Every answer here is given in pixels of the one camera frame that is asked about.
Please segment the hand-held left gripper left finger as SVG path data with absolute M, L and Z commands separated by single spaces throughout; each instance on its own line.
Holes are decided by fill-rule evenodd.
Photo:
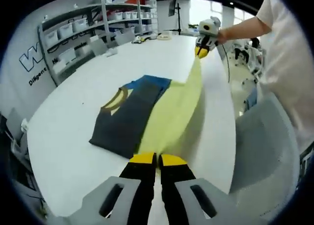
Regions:
M 146 225 L 154 198 L 157 156 L 136 154 L 119 177 L 111 176 L 82 201 L 88 225 Z

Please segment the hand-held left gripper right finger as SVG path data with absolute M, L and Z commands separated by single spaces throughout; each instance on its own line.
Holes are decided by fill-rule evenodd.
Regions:
M 178 156 L 159 156 L 162 201 L 170 225 L 234 225 L 236 211 L 227 195 L 196 178 Z

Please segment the person's right hand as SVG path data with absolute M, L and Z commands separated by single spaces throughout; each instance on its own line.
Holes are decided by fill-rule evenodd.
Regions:
M 219 45 L 222 45 L 222 44 L 226 43 L 227 40 L 228 39 L 226 37 L 225 31 L 224 30 L 219 30 L 218 35 L 217 35 L 217 43 Z

